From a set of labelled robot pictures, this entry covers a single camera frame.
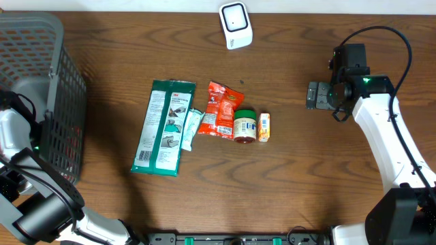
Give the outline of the small orange box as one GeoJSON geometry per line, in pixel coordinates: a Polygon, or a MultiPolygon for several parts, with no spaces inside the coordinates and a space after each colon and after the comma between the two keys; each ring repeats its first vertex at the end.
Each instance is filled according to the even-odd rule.
{"type": "Polygon", "coordinates": [[[267,142],[270,138],[270,114],[261,113],[258,119],[258,141],[267,142]]]}

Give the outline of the green lid jar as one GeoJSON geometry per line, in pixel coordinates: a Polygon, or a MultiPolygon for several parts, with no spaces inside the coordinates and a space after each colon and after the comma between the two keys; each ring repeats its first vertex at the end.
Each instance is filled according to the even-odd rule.
{"type": "Polygon", "coordinates": [[[238,110],[234,113],[234,141],[240,144],[249,144],[256,141],[257,123],[256,113],[253,110],[238,110]]]}

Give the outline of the red snack bag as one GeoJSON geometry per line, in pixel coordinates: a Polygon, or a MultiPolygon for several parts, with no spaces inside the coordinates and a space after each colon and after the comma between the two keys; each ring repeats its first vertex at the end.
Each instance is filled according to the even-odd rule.
{"type": "Polygon", "coordinates": [[[244,98],[243,93],[236,92],[222,84],[210,82],[208,104],[198,133],[233,140],[234,113],[244,98]]]}

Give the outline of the light green wipes pack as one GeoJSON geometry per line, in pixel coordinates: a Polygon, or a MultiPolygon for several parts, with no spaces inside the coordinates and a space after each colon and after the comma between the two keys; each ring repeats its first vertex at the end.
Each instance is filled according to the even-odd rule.
{"type": "Polygon", "coordinates": [[[190,109],[187,113],[187,119],[183,129],[183,137],[181,148],[183,150],[192,151],[192,141],[201,125],[204,113],[197,109],[190,109]]]}

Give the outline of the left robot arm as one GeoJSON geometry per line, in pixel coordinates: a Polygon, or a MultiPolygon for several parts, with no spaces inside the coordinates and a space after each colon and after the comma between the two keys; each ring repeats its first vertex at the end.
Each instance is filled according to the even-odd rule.
{"type": "Polygon", "coordinates": [[[88,208],[39,156],[42,124],[26,97],[1,91],[1,224],[24,244],[146,244],[129,225],[88,208]]]}

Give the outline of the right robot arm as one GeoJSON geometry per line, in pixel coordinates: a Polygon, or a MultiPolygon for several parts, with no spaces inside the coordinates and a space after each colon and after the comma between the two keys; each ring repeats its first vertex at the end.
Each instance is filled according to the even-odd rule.
{"type": "Polygon", "coordinates": [[[365,221],[333,227],[331,244],[434,244],[435,172],[422,158],[401,116],[387,76],[372,76],[364,44],[341,44],[329,64],[329,83],[310,82],[308,109],[352,117],[376,160],[384,196],[365,221]]]}

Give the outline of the white barcode scanner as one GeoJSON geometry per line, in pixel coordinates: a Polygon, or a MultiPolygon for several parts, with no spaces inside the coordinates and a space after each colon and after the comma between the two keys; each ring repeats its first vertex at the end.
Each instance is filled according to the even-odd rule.
{"type": "Polygon", "coordinates": [[[253,29],[243,2],[222,5],[219,8],[219,17],[228,50],[243,48],[252,43],[253,29]]]}

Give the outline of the grey plastic mesh basket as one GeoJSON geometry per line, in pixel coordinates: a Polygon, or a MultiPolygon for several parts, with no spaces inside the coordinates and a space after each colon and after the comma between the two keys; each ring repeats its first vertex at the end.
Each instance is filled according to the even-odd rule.
{"type": "Polygon", "coordinates": [[[87,87],[64,44],[61,21],[48,13],[1,15],[1,88],[26,97],[42,124],[39,150],[76,184],[82,165],[87,87]]]}

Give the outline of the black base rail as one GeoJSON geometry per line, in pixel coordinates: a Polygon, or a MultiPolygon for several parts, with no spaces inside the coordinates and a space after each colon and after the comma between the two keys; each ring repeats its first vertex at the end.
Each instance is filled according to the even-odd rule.
{"type": "Polygon", "coordinates": [[[201,235],[174,233],[150,233],[152,245],[333,245],[330,235],[293,231],[290,234],[245,234],[245,235],[201,235]]]}

